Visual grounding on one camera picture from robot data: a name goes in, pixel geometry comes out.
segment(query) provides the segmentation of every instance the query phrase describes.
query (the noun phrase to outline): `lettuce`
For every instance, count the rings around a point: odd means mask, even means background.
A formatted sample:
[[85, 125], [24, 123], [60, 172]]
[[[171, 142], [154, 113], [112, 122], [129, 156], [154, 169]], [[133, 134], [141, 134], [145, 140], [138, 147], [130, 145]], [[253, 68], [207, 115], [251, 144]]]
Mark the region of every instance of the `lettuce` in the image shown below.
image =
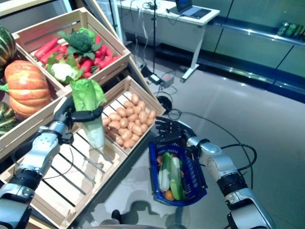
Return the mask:
[[[101, 86], [94, 80], [71, 81], [72, 96], [76, 111], [93, 111], [107, 102]], [[93, 148], [104, 146], [104, 129], [101, 117], [82, 123], [83, 129]]]

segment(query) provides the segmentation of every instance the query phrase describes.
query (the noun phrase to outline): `table leg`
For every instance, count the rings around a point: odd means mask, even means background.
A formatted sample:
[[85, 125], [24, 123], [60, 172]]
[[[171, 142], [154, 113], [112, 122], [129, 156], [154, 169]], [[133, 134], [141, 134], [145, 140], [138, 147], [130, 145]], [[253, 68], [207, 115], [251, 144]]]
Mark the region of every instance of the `table leg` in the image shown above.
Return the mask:
[[184, 75], [181, 77], [180, 82], [184, 83], [189, 76], [198, 68], [199, 64], [197, 64], [197, 60], [198, 60], [198, 55], [201, 49], [201, 45], [202, 45], [202, 41], [203, 41], [203, 37], [204, 37], [204, 32], [205, 32], [205, 25], [202, 27], [202, 32], [199, 36], [199, 41], [197, 43], [196, 49], [194, 51], [193, 54], [193, 59], [192, 59], [192, 63], [191, 66], [189, 67], [189, 69], [184, 73]]

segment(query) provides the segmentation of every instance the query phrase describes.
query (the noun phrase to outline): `zucchini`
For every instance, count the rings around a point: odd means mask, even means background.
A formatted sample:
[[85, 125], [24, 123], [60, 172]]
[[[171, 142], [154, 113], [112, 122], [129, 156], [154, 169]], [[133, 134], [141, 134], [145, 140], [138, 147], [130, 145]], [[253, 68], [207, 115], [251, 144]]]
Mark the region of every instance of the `zucchini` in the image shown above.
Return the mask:
[[6, 134], [17, 125], [14, 111], [5, 102], [0, 102], [0, 136]]
[[173, 193], [173, 197], [176, 200], [182, 200], [184, 198], [182, 181], [181, 181], [181, 171], [179, 159], [177, 157], [173, 157], [171, 161], [171, 191]]

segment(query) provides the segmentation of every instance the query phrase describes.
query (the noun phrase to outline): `orange pumpkin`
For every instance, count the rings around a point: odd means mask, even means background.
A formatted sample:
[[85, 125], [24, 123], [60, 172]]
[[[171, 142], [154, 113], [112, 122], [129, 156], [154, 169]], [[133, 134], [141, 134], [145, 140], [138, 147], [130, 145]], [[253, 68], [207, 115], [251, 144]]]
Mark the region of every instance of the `orange pumpkin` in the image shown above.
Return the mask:
[[5, 68], [10, 106], [19, 116], [30, 117], [51, 101], [46, 78], [28, 61], [14, 61]]

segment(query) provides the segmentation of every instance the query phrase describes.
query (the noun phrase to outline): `green squash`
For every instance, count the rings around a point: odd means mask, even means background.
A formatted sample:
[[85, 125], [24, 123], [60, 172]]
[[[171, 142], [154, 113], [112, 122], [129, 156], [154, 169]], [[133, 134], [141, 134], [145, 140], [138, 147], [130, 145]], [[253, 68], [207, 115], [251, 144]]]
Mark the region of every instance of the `green squash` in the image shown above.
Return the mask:
[[0, 26], [0, 73], [16, 53], [16, 42], [11, 33]]

